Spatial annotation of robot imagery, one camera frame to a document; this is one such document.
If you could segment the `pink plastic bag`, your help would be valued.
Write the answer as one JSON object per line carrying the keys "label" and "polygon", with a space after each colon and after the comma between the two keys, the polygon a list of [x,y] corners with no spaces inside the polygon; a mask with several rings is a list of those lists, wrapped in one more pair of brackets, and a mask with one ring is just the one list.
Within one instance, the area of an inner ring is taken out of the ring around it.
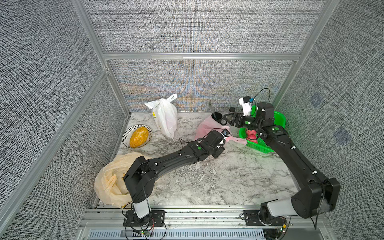
{"label": "pink plastic bag", "polygon": [[[211,116],[209,116],[208,118],[204,119],[204,121],[198,126],[194,140],[197,140],[198,138],[204,137],[211,130],[216,130],[216,131],[221,133],[222,130],[224,130],[224,129],[229,130],[231,134],[233,133],[230,126],[223,126],[223,125],[219,124],[218,122],[216,122]],[[247,144],[246,139],[236,138],[233,136],[227,137],[226,141],[227,142],[232,141],[232,142],[236,142],[236,143],[239,143],[242,145]]]}

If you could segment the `pink red apple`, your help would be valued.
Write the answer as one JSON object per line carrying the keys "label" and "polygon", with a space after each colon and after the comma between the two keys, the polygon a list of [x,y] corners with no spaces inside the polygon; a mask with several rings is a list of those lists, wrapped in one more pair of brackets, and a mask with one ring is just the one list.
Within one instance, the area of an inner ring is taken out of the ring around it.
{"label": "pink red apple", "polygon": [[258,142],[258,136],[257,135],[247,135],[246,139],[248,141],[250,141],[250,142],[253,142],[253,143],[257,143]]}

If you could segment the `beige plastic bag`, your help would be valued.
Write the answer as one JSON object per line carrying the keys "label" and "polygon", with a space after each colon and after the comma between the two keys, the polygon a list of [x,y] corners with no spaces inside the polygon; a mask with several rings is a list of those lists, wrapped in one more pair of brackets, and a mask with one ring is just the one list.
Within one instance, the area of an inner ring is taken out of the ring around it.
{"label": "beige plastic bag", "polygon": [[132,202],[123,177],[140,153],[117,155],[112,162],[104,166],[94,181],[97,197],[106,205],[123,208]]}

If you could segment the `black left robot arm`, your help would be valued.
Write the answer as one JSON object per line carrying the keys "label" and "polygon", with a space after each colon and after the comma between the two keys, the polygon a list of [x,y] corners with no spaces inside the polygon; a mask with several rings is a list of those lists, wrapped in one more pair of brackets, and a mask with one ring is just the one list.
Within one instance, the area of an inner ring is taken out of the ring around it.
{"label": "black left robot arm", "polygon": [[123,180],[138,219],[145,219],[151,214],[148,197],[152,194],[158,178],[180,167],[204,161],[210,156],[218,158],[225,150],[224,144],[230,135],[227,129],[213,129],[205,136],[166,156],[153,159],[143,156],[136,158]]}

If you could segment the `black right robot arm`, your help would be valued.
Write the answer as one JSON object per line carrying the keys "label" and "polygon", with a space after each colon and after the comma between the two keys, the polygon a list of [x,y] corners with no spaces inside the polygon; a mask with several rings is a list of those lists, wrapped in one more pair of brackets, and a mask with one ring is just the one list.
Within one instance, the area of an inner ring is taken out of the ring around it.
{"label": "black right robot arm", "polygon": [[289,199],[261,204],[261,222],[269,225],[282,216],[307,219],[333,211],[341,190],[339,181],[327,178],[300,152],[288,132],[275,124],[274,112],[272,104],[261,102],[257,103],[254,116],[236,113],[234,108],[224,115],[231,126],[255,130],[258,137],[283,160],[300,187]]}

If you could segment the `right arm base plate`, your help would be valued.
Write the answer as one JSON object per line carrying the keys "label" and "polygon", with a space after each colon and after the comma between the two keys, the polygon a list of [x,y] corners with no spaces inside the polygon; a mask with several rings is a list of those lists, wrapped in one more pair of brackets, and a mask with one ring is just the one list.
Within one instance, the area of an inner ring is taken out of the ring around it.
{"label": "right arm base plate", "polygon": [[267,210],[244,210],[244,219],[247,226],[283,226],[286,223],[284,217],[274,217]]}

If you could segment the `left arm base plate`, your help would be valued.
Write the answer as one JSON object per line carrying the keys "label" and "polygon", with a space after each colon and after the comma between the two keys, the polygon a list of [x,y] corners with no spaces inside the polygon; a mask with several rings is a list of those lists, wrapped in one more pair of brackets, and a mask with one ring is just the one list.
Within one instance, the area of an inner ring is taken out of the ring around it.
{"label": "left arm base plate", "polygon": [[162,227],[165,220],[165,211],[151,211],[146,217],[139,219],[135,211],[126,211],[124,227]]}

